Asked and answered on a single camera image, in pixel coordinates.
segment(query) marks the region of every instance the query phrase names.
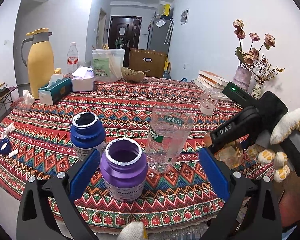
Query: teal tissue box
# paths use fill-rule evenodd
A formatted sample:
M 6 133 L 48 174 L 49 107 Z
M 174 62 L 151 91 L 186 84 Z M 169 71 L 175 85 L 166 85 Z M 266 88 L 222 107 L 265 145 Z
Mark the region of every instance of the teal tissue box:
M 39 88 L 39 100 L 41 104 L 53 106 L 61 98 L 72 92 L 71 78 L 58 79 L 56 83 Z

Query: dining table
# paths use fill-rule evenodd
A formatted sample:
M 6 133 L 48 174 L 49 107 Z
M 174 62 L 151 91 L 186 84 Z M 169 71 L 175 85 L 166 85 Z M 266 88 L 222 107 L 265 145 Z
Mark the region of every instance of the dining table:
M 0 186 L 20 200 L 27 179 L 48 179 L 78 161 L 70 139 L 72 118 L 93 112 L 106 130 L 106 142 L 126 137 L 145 150 L 152 109 L 155 105 L 177 106 L 192 114 L 194 126 L 182 152 L 166 173 L 148 171 L 143 192 L 131 202 L 114 199 L 106 189 L 100 169 L 92 176 L 80 199 L 74 201 L 85 222 L 95 232 L 119 233 L 131 221 L 141 221 L 147 232 L 186 228 L 210 220 L 224 201 L 214 192 L 198 154 L 204 136 L 229 120 L 241 109 L 232 101 L 219 100 L 213 115 L 198 108 L 202 90 L 194 83 L 145 77 L 138 83 L 121 79 L 114 83 L 96 82 L 94 91 L 71 92 L 53 106 L 17 105 L 0 123 L 0 133 L 14 123 L 8 135 L 9 158 L 0 154 Z M 274 175 L 273 165 L 263 165 L 243 153 L 242 175 L 259 179 Z M 53 214 L 62 219 L 54 198 L 49 198 Z

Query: green bottle label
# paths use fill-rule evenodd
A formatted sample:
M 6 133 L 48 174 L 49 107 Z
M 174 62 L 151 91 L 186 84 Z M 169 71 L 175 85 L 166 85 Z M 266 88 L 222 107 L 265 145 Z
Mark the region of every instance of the green bottle label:
M 163 119 L 164 119 L 165 122 L 174 123 L 174 124 L 176 124 L 180 127 L 184 124 L 184 121 L 180 118 L 177 118 L 177 117 L 172 117 L 172 116 L 165 115 L 163 117 Z
M 152 129 L 151 125 L 149 126 L 149 133 L 150 133 L 150 135 L 151 135 L 151 137 L 152 137 L 152 139 L 153 139 L 154 141 L 156 141 L 156 142 L 158 142 L 158 143 L 162 143 L 162 141 L 163 141 L 163 136 L 160 136 L 160 135 L 156 134 L 156 133 L 154 132 L 154 130 Z

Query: wooden crate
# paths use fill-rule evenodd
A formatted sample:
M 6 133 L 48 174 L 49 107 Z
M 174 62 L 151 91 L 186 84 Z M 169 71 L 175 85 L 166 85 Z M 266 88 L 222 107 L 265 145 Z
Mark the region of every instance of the wooden crate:
M 147 71 L 148 77 L 162 78 L 167 54 L 155 50 L 130 49 L 129 68 Z

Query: blue supplement bottle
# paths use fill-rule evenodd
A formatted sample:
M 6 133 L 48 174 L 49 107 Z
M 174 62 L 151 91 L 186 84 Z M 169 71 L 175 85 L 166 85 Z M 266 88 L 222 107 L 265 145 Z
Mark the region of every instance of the blue supplement bottle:
M 106 131 L 96 114 L 92 112 L 75 115 L 70 133 L 74 151 L 80 161 L 94 149 L 97 149 L 100 155 L 106 149 Z

